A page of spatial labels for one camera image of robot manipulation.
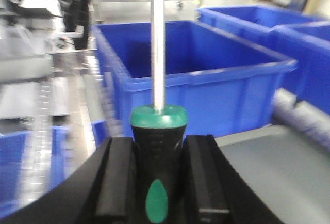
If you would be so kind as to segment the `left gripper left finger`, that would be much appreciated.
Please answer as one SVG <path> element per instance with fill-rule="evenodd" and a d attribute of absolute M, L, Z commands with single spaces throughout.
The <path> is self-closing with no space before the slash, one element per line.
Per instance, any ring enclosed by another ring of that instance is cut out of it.
<path fill-rule="evenodd" d="M 133 223 L 136 167 L 130 137 L 108 137 L 71 176 L 1 223 Z"/>

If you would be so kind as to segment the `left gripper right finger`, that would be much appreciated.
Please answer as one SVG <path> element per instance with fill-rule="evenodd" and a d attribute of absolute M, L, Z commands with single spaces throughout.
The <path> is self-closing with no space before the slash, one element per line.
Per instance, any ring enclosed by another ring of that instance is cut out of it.
<path fill-rule="evenodd" d="M 186 136 L 183 163 L 185 223 L 281 223 L 212 135 Z"/>

